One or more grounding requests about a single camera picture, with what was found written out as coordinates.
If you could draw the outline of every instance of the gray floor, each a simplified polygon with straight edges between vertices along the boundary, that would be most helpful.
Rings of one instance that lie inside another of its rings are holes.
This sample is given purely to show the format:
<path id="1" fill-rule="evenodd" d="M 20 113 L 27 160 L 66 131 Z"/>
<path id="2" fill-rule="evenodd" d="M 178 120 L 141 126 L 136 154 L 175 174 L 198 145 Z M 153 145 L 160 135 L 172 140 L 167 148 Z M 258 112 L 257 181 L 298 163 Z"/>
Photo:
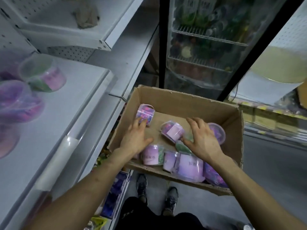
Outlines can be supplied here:
<path id="1" fill-rule="evenodd" d="M 244 171 L 265 188 L 284 208 L 307 223 L 307 151 L 244 136 Z M 136 196 L 133 173 L 125 199 Z M 226 229 L 221 222 L 226 216 L 249 223 L 240 205 L 233 196 L 217 196 L 208 191 L 187 185 L 169 182 L 147 175 L 150 209 L 160 214 L 168 186 L 179 191 L 175 214 L 190 212 L 204 226 Z"/>

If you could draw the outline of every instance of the shoe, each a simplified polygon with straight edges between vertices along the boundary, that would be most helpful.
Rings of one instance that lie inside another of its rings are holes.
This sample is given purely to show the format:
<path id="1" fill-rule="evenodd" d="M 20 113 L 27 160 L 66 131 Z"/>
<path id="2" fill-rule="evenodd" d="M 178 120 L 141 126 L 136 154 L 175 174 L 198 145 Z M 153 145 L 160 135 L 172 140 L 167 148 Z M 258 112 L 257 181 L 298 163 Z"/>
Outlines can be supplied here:
<path id="1" fill-rule="evenodd" d="M 162 215 L 164 211 L 170 211 L 171 213 L 174 213 L 174 209 L 177 204 L 178 197 L 179 197 L 179 194 L 178 194 L 177 188 L 174 186 L 171 186 L 167 190 L 167 195 L 164 201 L 164 208 L 162 210 Z"/>
<path id="2" fill-rule="evenodd" d="M 145 174 L 139 174 L 138 179 L 136 180 L 136 191 L 138 193 L 138 198 L 142 202 L 144 202 L 144 199 L 146 199 L 145 204 L 148 206 L 147 194 L 146 194 L 147 184 L 148 183 Z"/>

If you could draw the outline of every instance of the forearm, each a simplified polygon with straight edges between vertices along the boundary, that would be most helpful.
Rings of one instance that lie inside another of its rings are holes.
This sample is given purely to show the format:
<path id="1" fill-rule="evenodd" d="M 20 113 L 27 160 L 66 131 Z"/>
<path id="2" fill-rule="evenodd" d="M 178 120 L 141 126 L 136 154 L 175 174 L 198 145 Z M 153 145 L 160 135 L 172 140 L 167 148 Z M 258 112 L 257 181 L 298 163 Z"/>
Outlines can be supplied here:
<path id="1" fill-rule="evenodd" d="M 63 196 L 39 213 L 25 230 L 82 230 L 108 194 L 124 161 L 114 156 L 106 159 Z"/>
<path id="2" fill-rule="evenodd" d="M 230 157 L 220 155 L 212 166 L 227 183 L 255 229 L 307 229 L 304 223 L 289 214 Z"/>

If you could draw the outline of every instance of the refrigerator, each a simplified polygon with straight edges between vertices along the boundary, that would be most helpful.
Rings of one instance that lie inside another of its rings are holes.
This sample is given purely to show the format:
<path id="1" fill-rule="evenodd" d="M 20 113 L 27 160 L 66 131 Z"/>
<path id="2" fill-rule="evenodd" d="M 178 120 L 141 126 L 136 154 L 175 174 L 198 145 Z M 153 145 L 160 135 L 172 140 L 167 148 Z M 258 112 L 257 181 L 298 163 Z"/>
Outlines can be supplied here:
<path id="1" fill-rule="evenodd" d="M 160 0 L 159 87 L 224 101 L 304 0 Z"/>

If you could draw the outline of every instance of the cardboard box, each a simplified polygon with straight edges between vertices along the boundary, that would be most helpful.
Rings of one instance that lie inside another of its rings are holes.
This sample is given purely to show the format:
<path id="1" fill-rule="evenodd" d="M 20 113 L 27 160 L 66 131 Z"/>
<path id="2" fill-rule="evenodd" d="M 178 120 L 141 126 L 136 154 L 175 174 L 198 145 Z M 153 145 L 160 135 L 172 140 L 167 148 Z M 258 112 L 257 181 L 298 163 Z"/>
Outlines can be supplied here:
<path id="1" fill-rule="evenodd" d="M 154 144 L 161 144 L 167 149 L 175 150 L 175 146 L 171 141 L 160 134 L 160 126 L 164 122 L 173 120 L 178 122 L 186 132 L 190 132 L 190 125 L 185 118 L 199 117 L 207 123 L 217 123 L 224 128 L 226 141 L 221 145 L 221 148 L 241 168 L 243 167 L 243 118 L 242 112 L 239 111 L 237 106 L 195 95 L 147 86 L 139 86 L 134 89 L 108 146 L 111 152 L 120 146 L 125 132 L 135 119 L 140 104 L 150 104 L 156 110 L 151 125 L 145 129 L 146 137 L 154 137 Z M 217 195 L 232 195 L 229 189 L 205 183 L 185 182 L 163 171 L 162 166 L 145 166 L 136 159 L 132 159 L 126 167 L 166 180 L 205 189 Z"/>

